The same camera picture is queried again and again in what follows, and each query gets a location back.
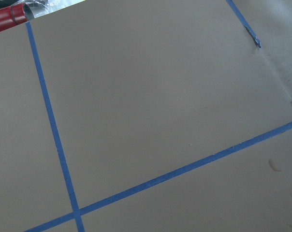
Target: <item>red cylinder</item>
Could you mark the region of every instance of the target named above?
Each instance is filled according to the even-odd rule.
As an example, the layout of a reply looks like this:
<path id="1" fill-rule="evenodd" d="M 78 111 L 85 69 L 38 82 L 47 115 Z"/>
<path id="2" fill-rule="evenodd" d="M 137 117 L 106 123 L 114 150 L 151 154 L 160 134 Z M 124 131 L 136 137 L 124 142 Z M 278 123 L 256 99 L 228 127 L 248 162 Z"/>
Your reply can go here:
<path id="1" fill-rule="evenodd" d="M 31 9 L 25 4 L 17 4 L 0 9 L 0 31 L 33 19 Z"/>

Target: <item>torn tape piece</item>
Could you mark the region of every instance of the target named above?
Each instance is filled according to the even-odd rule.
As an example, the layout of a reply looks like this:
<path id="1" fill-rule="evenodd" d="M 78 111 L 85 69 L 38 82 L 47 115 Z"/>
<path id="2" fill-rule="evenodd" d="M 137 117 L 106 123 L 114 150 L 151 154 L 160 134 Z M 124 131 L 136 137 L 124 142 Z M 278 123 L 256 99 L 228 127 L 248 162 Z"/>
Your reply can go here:
<path id="1" fill-rule="evenodd" d="M 226 0 L 226 1 L 229 4 L 229 6 L 231 7 L 231 9 L 234 11 L 236 16 L 238 17 L 239 21 L 241 21 L 241 23 L 243 24 L 245 29 L 248 31 L 249 35 L 252 37 L 256 46 L 261 48 L 261 41 L 258 39 L 256 33 L 254 33 L 253 29 L 250 27 L 249 23 L 246 21 L 246 19 L 244 18 L 242 13 L 239 11 L 237 6 L 234 4 L 233 0 Z"/>

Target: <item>stain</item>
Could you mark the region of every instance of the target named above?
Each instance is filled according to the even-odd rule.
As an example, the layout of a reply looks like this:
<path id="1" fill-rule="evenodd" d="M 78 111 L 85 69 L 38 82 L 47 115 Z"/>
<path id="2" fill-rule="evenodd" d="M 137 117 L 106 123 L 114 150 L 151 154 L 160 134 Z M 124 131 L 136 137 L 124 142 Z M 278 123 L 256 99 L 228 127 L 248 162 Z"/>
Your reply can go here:
<path id="1" fill-rule="evenodd" d="M 276 167 L 273 159 L 268 159 L 268 164 L 270 165 L 274 172 L 281 172 L 281 170 L 278 167 Z"/>
<path id="2" fill-rule="evenodd" d="M 292 228 L 292 225 L 290 225 L 290 224 L 288 224 L 288 223 L 287 223 L 286 225 L 289 226 L 290 228 Z"/>

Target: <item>floor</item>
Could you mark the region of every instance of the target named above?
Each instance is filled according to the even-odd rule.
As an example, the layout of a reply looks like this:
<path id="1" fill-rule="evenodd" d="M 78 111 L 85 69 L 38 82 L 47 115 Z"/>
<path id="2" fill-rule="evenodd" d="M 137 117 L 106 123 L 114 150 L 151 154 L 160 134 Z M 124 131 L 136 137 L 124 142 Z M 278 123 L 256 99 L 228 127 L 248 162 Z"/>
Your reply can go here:
<path id="1" fill-rule="evenodd" d="M 1 32 L 0 231 L 292 232 L 292 0 L 87 0 Z"/>

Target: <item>blue tape strip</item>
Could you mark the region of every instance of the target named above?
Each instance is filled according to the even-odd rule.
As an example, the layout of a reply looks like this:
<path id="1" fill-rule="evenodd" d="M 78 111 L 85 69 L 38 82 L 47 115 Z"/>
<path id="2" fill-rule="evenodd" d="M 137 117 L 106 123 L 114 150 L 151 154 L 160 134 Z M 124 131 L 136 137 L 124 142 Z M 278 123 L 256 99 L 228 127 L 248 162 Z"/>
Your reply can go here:
<path id="1" fill-rule="evenodd" d="M 33 58 L 34 58 L 36 70 L 37 70 L 37 73 L 38 73 L 38 76 L 39 76 L 39 81 L 40 81 L 40 85 L 41 85 L 41 89 L 42 89 L 42 94 L 43 94 L 43 98 L 44 98 L 44 102 L 45 102 L 45 106 L 46 106 L 46 110 L 47 110 L 47 114 L 48 114 L 51 130 L 52 130 L 52 133 L 53 133 L 53 136 L 54 136 L 55 145 L 56 145 L 56 148 L 57 148 L 58 157 L 59 157 L 59 160 L 60 160 L 60 164 L 61 164 L 61 168 L 62 168 L 64 180 L 65 180 L 65 184 L 66 184 L 66 187 L 67 187 L 67 190 L 68 190 L 68 194 L 69 194 L 69 198 L 70 198 L 70 201 L 71 201 L 71 206 L 72 206 L 72 209 L 73 209 L 74 218 L 75 218 L 75 221 L 76 221 L 76 225 L 77 225 L 78 231 L 79 232 L 84 232 L 85 229 L 84 229 L 84 225 L 83 225 L 83 222 L 82 222 L 82 217 L 81 217 L 80 212 L 79 212 L 79 207 L 78 207 L 76 195 L 75 195 L 75 192 L 74 192 L 74 188 L 73 188 L 73 184 L 72 184 L 69 168 L 68 168 L 65 156 L 64 156 L 64 151 L 63 151 L 63 148 L 62 148 L 62 144 L 61 144 L 61 140 L 60 140 L 60 136 L 59 136 L 59 131 L 58 131 L 58 128 L 57 128 L 57 124 L 56 124 L 54 112 L 53 112 L 53 109 L 52 109 L 52 105 L 51 105 L 51 102 L 50 102 L 50 99 L 49 99 L 49 95 L 48 95 L 48 91 L 47 91 L 47 87 L 46 87 L 46 82 L 45 82 L 45 78 L 44 78 L 44 74 L 43 74 L 43 70 L 42 70 L 39 54 L 38 54 L 38 51 L 37 51 L 37 48 L 36 48 L 35 39 L 34 39 L 34 35 L 33 35 L 33 31 L 32 31 L 30 22 L 26 23 L 26 27 L 27 27 L 27 31 L 28 31 L 29 41 L 30 41 L 30 45 L 31 45 L 32 53 L 33 53 Z"/>
<path id="2" fill-rule="evenodd" d="M 186 166 L 184 166 L 182 168 L 178 168 L 178 169 L 176 169 L 176 170 L 174 170 L 172 172 L 169 172 L 167 174 L 164 174 L 162 176 L 159 176 L 157 178 L 154 178 L 152 180 L 144 182 L 144 183 L 142 183 L 140 185 L 137 185 L 137 186 L 135 186 L 133 188 L 130 188 L 128 190 L 125 190 L 123 192 L 115 194 L 115 195 L 113 195 L 111 197 L 105 198 L 105 199 L 103 199 L 103 200 L 101 200 L 99 202 L 96 202 L 94 204 L 86 206 L 86 207 L 80 209 L 81 215 L 87 214 L 89 212 L 92 212 L 92 211 L 97 210 L 99 208 L 102 208 L 104 206 L 107 206 L 107 205 L 109 205 L 111 203 L 117 202 L 117 201 L 119 201 L 121 199 L 124 199 L 124 198 L 129 197 L 129 196 L 131 196 L 133 194 L 141 192 L 141 191 L 143 191 L 145 189 L 153 187 L 153 186 L 155 186 L 157 184 L 165 182 L 165 181 L 167 181 L 169 179 L 172 179 L 172 178 L 174 178 L 176 176 L 179 176 L 179 175 L 182 175 L 184 173 L 187 173 L 187 172 L 189 172 L 189 171 L 191 171 L 193 169 L 199 168 L 199 167 L 201 167 L 203 165 L 206 165 L 206 164 L 209 164 L 209 163 L 214 162 L 216 160 L 219 160 L 219 159 L 221 159 L 221 158 L 223 158 L 225 156 L 228 156 L 228 155 L 230 155 L 232 153 L 235 153 L 237 151 L 243 150 L 243 149 L 245 149 L 245 148 L 247 148 L 249 146 L 252 146 L 254 144 L 260 143 L 260 142 L 262 142 L 264 140 L 270 139 L 270 138 L 272 138 L 272 137 L 274 137 L 276 135 L 279 135 L 279 134 L 281 134 L 281 133 L 283 133 L 285 131 L 291 130 L 291 129 L 292 129 L 292 122 L 288 123 L 288 124 L 286 124 L 286 125 L 284 125 L 282 127 L 279 127 L 279 128 L 274 129 L 274 130 L 271 130 L 271 131 L 269 131 L 267 133 L 264 133 L 262 135 L 259 135 L 257 137 L 254 137 L 252 139 L 249 139 L 249 140 L 247 140 L 245 142 L 242 142 L 242 143 L 240 143 L 238 145 L 232 146 L 232 147 L 230 147 L 228 149 L 225 149 L 225 150 L 223 150 L 221 152 L 218 152 L 218 153 L 216 153 L 214 155 L 208 156 L 208 157 L 206 157 L 204 159 L 201 159 L 199 161 L 196 161 L 194 163 L 186 165 Z"/>
<path id="3" fill-rule="evenodd" d="M 70 221 L 72 219 L 74 219 L 74 214 L 73 213 L 66 214 L 64 216 L 61 216 L 59 218 L 56 218 L 56 219 L 54 219 L 52 221 L 49 221 L 47 223 L 44 223 L 44 224 L 42 224 L 40 226 L 34 227 L 34 228 L 29 229 L 29 230 L 24 231 L 24 232 L 41 232 L 41 231 L 46 231 L 46 230 L 48 230 L 50 228 L 53 228 L 53 227 L 55 227 L 57 225 L 60 225 L 62 223 L 65 223 L 67 221 Z"/>
<path id="4" fill-rule="evenodd" d="M 226 1 L 229 4 L 229 6 L 232 8 L 232 10 L 234 11 L 236 16 L 238 17 L 239 21 L 241 21 L 243 26 L 246 28 L 246 30 L 252 37 L 254 43 L 256 44 L 256 46 L 261 47 L 261 41 L 258 39 L 256 33 L 254 33 L 253 29 L 250 27 L 250 25 L 248 24 L 248 22 L 246 21 L 242 13 L 239 11 L 237 6 L 234 4 L 233 0 L 226 0 Z"/>

